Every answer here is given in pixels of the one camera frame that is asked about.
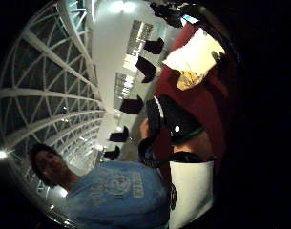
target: window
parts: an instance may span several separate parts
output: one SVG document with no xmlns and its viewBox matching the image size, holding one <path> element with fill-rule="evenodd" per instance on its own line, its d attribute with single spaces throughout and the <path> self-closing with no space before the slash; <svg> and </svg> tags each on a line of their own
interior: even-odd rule
<svg viewBox="0 0 291 229">
<path fill-rule="evenodd" d="M 130 38 L 127 46 L 126 55 L 124 58 L 123 67 L 129 69 L 132 72 L 136 72 L 135 66 L 139 53 L 142 50 L 144 43 L 150 37 L 153 30 L 153 25 L 134 21 L 132 30 L 130 32 Z"/>
<path fill-rule="evenodd" d="M 129 95 L 130 90 L 134 86 L 135 79 L 127 74 L 116 73 L 114 86 L 114 108 L 119 109 L 122 100 Z"/>
</svg>

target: black strap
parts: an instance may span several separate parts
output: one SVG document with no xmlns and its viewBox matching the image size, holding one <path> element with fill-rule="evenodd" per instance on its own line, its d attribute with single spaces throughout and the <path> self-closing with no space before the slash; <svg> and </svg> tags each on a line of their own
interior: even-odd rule
<svg viewBox="0 0 291 229">
<path fill-rule="evenodd" d="M 148 167 L 158 168 L 169 161 L 175 161 L 175 162 L 181 162 L 181 163 L 204 162 L 197 155 L 188 153 L 188 152 L 183 152 L 183 151 L 176 152 L 175 154 L 171 154 L 168 158 L 165 158 L 162 160 L 154 160 L 154 159 L 146 158 L 145 153 L 148 150 L 148 148 L 154 143 L 155 139 L 156 139 L 156 135 L 152 135 L 142 140 L 138 145 L 138 155 L 141 161 L 143 162 L 143 164 L 147 165 Z"/>
</svg>

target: dark hair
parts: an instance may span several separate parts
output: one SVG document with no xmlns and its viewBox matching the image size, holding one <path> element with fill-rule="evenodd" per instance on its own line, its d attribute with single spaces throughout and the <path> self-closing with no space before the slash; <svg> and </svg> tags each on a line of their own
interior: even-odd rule
<svg viewBox="0 0 291 229">
<path fill-rule="evenodd" d="M 38 178 L 41 179 L 43 181 L 43 183 L 45 185 L 48 185 L 50 187 L 54 187 L 56 186 L 56 184 L 50 182 L 40 171 L 40 169 L 38 168 L 38 165 L 35 161 L 36 159 L 36 155 L 40 152 L 40 151 L 47 151 L 47 152 L 50 152 L 50 153 L 53 153 L 54 155 L 56 156 L 59 156 L 61 157 L 61 155 L 55 151 L 54 148 L 52 148 L 51 146 L 48 146 L 46 144 L 42 144 L 42 143 L 37 143 L 37 144 L 34 144 L 30 150 L 30 153 L 29 153 L 29 160 L 30 160 L 30 163 L 31 163 L 31 167 L 33 169 L 33 171 L 37 174 Z"/>
</svg>

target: person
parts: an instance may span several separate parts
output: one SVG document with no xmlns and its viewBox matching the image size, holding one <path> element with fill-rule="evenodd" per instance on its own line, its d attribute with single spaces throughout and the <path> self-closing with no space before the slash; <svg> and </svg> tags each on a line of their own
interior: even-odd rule
<svg viewBox="0 0 291 229">
<path fill-rule="evenodd" d="M 168 96 L 155 99 L 161 103 L 158 105 L 165 112 L 164 117 L 168 118 L 168 121 L 163 121 L 164 125 L 170 132 L 174 128 L 176 130 L 171 136 L 175 145 L 174 153 L 179 155 L 176 161 L 180 162 L 182 153 L 195 156 L 197 163 L 200 164 L 211 161 L 213 154 L 208 136 L 195 118 Z M 161 110 L 157 112 L 155 99 L 147 102 L 148 119 L 145 119 L 139 127 L 142 139 L 139 151 L 145 149 L 146 155 L 145 158 L 140 154 L 140 161 L 145 164 L 153 160 L 148 156 L 151 152 L 150 145 L 162 125 L 161 120 L 156 120 Z M 177 129 L 177 125 L 174 126 L 178 115 L 182 117 L 178 123 L 180 130 Z M 55 149 L 40 143 L 32 147 L 30 161 L 33 170 L 46 185 L 50 187 L 60 185 L 68 191 L 67 214 L 80 228 L 165 228 L 169 217 L 173 216 L 172 210 L 176 212 L 175 205 L 180 209 L 180 203 L 176 204 L 174 200 L 170 200 L 168 187 L 158 170 L 142 163 L 129 161 L 99 163 L 87 175 L 79 177 L 68 168 Z M 200 211 L 197 208 L 192 209 L 198 211 L 198 216 L 211 206 L 210 198 L 205 196 L 203 200 L 202 195 L 199 195 L 199 198 L 197 202 L 201 203 L 202 209 Z"/>
</svg>

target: ceiling light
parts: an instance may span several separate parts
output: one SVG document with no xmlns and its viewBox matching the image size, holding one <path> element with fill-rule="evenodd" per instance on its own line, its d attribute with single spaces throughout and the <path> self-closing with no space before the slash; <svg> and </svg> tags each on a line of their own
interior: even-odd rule
<svg viewBox="0 0 291 229">
<path fill-rule="evenodd" d="M 95 149 L 98 151 L 102 151 L 104 149 L 104 147 L 102 145 L 96 144 Z"/>
<path fill-rule="evenodd" d="M 124 9 L 123 1 L 116 1 L 110 5 L 111 12 L 119 13 L 119 12 L 122 12 L 123 9 Z"/>
<path fill-rule="evenodd" d="M 67 190 L 65 190 L 65 189 L 61 189 L 61 190 L 59 191 L 59 193 L 60 193 L 60 196 L 61 196 L 62 198 L 64 198 L 64 197 L 68 194 Z"/>
<path fill-rule="evenodd" d="M 0 159 L 6 159 L 8 155 L 5 153 L 5 151 L 0 151 Z"/>
<path fill-rule="evenodd" d="M 135 3 L 126 2 L 123 6 L 124 12 L 133 12 L 135 10 Z"/>
</svg>

